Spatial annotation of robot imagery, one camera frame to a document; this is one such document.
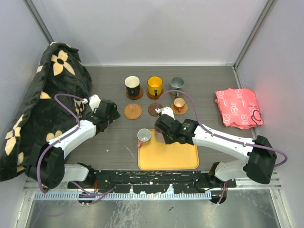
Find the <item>dark walnut coaster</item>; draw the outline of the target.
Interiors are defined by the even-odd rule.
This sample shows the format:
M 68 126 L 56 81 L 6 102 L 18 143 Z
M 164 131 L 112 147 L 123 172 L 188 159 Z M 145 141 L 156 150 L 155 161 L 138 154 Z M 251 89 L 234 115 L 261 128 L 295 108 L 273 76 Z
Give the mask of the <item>dark walnut coaster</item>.
M 152 116 L 158 116 L 157 112 L 155 111 L 156 108 L 163 108 L 163 106 L 159 103 L 152 103 L 148 107 L 148 113 Z

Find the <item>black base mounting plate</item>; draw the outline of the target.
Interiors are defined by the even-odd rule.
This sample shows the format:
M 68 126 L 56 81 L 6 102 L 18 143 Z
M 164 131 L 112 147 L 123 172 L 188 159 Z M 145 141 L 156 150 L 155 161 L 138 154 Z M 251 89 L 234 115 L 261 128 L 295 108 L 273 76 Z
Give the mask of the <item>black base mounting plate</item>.
M 165 193 L 173 187 L 173 193 L 204 193 L 222 188 L 224 182 L 216 181 L 203 171 L 114 171 L 95 170 L 89 180 L 77 182 L 84 189 L 97 189 L 98 193 L 113 189 L 115 193 L 135 194 L 145 192 Z

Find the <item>grey mug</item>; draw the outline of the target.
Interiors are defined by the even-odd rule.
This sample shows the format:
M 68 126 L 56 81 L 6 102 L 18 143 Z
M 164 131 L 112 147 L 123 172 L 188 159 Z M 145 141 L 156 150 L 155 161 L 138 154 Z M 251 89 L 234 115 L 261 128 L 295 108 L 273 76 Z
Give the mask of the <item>grey mug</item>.
M 182 87 L 184 86 L 184 80 L 180 77 L 174 77 L 171 79 L 170 81 L 170 85 L 169 85 L 169 89 L 170 90 L 181 90 Z M 180 92 L 170 92 L 170 94 L 172 96 L 174 96 L 175 98 L 180 97 Z

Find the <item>yellow plastic tray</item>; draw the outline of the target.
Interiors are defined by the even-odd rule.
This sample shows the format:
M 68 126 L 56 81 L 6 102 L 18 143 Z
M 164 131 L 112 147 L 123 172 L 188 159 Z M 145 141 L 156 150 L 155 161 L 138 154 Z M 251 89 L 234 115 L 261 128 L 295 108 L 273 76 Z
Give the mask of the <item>yellow plastic tray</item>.
M 150 130 L 150 141 L 138 148 L 138 167 L 143 171 L 193 170 L 199 166 L 196 145 L 160 143 L 155 130 Z

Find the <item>pink patterned plastic package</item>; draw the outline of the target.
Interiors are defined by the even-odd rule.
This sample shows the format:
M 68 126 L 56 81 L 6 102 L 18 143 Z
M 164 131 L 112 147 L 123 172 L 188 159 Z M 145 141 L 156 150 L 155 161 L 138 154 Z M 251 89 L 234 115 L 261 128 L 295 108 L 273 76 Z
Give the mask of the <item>pink patterned plastic package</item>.
M 242 130 L 264 124 L 256 95 L 249 89 L 227 89 L 215 92 L 223 124 Z

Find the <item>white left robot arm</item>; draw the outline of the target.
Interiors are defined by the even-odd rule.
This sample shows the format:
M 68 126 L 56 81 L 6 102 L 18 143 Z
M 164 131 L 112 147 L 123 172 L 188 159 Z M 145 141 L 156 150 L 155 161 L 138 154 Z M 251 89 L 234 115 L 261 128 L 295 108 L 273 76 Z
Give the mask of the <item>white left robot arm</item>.
M 111 100 L 97 100 L 90 107 L 92 111 L 63 135 L 49 142 L 34 143 L 25 174 L 38 182 L 43 193 L 63 182 L 75 181 L 84 188 L 94 185 L 96 174 L 91 166 L 66 164 L 65 159 L 83 142 L 103 132 L 120 114 Z

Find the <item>large white mug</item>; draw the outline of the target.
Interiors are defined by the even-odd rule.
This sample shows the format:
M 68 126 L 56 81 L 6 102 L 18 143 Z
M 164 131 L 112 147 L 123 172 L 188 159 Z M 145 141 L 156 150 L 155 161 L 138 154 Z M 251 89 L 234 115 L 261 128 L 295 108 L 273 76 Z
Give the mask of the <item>large white mug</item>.
M 128 95 L 135 97 L 140 92 L 140 79 L 136 76 L 129 76 L 124 82 Z

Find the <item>black floral plush blanket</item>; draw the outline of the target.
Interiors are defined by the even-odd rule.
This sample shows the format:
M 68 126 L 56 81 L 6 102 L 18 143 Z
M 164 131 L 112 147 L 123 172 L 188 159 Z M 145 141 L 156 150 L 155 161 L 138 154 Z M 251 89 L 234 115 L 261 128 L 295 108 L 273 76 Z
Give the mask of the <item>black floral plush blanket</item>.
M 78 49 L 52 42 L 15 114 L 0 148 L 0 180 L 25 171 L 34 143 L 47 143 L 76 125 L 92 92 L 92 79 Z

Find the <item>dark brown ringed coaster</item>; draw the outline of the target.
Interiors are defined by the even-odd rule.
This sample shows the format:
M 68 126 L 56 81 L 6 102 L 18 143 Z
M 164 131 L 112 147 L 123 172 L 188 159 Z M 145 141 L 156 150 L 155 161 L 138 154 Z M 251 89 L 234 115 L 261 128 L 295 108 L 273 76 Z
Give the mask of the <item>dark brown ringed coaster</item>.
M 162 91 L 161 91 L 161 93 L 160 93 L 159 95 L 154 96 L 154 95 L 151 95 L 151 94 L 149 93 L 148 90 L 146 90 L 147 96 L 148 96 L 150 99 L 154 99 L 154 100 L 159 99 L 159 98 L 162 96 L 163 93 L 164 93 L 164 89 L 162 89 Z

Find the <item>light woven coaster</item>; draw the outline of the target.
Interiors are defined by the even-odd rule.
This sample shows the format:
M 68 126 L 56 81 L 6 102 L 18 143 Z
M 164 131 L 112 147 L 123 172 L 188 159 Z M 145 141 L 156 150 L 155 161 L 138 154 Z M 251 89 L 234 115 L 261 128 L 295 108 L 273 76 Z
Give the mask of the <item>light woven coaster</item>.
M 135 120 L 137 118 L 139 118 L 142 114 L 143 110 L 141 108 L 141 106 L 139 104 L 128 104 L 125 108 L 124 108 L 124 115 L 127 119 L 130 120 Z

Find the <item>yellow mug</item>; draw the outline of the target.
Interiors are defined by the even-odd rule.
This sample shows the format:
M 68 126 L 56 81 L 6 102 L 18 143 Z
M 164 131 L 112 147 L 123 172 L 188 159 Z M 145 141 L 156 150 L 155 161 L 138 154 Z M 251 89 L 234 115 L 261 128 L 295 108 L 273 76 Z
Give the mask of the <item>yellow mug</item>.
M 159 76 L 152 76 L 148 79 L 148 93 L 152 96 L 159 96 L 162 92 L 163 80 Z

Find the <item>light wooden coaster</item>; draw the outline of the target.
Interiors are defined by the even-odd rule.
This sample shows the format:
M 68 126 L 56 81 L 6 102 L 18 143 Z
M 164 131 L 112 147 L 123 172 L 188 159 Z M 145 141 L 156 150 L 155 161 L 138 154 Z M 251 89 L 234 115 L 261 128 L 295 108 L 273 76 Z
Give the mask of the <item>light wooden coaster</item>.
M 173 110 L 174 114 L 183 115 L 187 112 L 188 106 L 186 103 L 184 103 L 182 106 L 176 106 L 174 103 L 172 103 L 171 109 Z

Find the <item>small orange cup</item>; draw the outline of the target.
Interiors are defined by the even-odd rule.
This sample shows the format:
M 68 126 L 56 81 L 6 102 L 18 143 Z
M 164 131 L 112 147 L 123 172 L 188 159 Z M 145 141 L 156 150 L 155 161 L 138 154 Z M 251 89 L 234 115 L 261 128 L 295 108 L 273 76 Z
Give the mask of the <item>small orange cup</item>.
M 178 112 L 181 113 L 183 108 L 185 107 L 185 100 L 182 98 L 176 98 L 173 102 L 174 109 Z

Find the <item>purple glass mug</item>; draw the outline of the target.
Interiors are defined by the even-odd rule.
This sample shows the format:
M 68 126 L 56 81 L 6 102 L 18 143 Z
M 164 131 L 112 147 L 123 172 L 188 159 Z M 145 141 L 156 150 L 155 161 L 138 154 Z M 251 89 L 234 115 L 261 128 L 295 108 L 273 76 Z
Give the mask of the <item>purple glass mug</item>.
M 160 143 L 165 143 L 162 131 L 158 127 L 154 127 L 156 140 Z

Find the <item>small white mug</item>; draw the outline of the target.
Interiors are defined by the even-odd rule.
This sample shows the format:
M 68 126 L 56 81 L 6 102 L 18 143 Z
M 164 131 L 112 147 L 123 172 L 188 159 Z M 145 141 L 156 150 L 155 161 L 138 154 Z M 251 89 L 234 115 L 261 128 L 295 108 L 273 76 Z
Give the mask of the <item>small white mug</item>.
M 146 145 L 152 137 L 152 133 L 149 129 L 142 128 L 137 133 L 138 144 L 137 148 L 141 148 L 143 145 Z

